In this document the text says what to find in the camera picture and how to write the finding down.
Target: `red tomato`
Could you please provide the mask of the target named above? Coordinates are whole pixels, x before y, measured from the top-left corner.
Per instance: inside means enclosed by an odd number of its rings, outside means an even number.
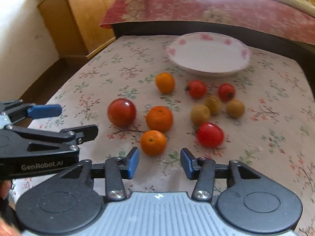
[[[229,83],[222,84],[218,89],[218,95],[221,101],[228,102],[235,97],[236,90]]]
[[[130,100],[118,98],[108,106],[107,117],[115,126],[125,128],[133,123],[136,112],[136,107]]]
[[[207,93],[207,86],[199,80],[188,82],[186,90],[194,99],[202,98]]]
[[[224,139],[222,129],[211,122],[204,122],[197,131],[197,139],[205,147],[217,147]]]

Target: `wooden cabinet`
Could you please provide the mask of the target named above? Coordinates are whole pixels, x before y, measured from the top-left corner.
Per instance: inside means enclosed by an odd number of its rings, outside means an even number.
[[[42,0],[38,9],[61,58],[90,59],[115,40],[100,22],[114,0]]]

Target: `white wall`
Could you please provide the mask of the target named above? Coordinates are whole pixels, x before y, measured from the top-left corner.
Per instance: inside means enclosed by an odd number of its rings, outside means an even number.
[[[18,99],[58,60],[39,1],[0,0],[0,100]]]

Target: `floral tablecloth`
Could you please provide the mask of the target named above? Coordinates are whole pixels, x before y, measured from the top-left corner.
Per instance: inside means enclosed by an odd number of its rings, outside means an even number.
[[[141,152],[133,180],[126,181],[131,191],[188,191],[195,182],[185,178],[179,153],[187,147],[196,157],[206,156],[217,163],[231,159],[250,165],[295,192],[303,202],[303,215],[296,232],[314,236],[315,220],[315,103],[300,66],[293,60],[250,48],[250,66],[225,78],[207,78],[189,74],[172,64],[165,47],[175,36],[123,36],[82,67],[49,103],[59,103],[58,118],[33,121],[31,128],[59,131],[62,128],[97,124],[95,141],[81,145],[81,159],[102,163],[108,157],[124,156],[148,130],[144,116],[156,105],[167,106],[174,115],[173,127],[166,132],[168,145],[160,157]],[[158,73],[175,78],[172,95],[161,94],[154,83]],[[225,112],[211,117],[225,133],[220,148],[202,147],[196,141],[196,129],[189,112],[194,103],[185,92],[189,80],[201,79],[208,95],[217,93],[222,83],[237,89],[236,98],[247,108],[242,118],[230,118]],[[137,107],[137,118],[127,129],[116,128],[107,118],[107,107],[116,98],[128,98]],[[47,176],[14,181],[12,195],[20,195]],[[225,189],[225,181],[216,181],[216,194]],[[95,190],[104,194],[104,181],[95,181]]]

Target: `plate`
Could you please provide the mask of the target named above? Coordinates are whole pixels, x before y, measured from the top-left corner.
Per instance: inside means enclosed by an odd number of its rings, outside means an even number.
[[[233,75],[247,68],[251,58],[248,46],[241,41],[206,32],[177,37],[166,54],[184,70],[203,76]]]

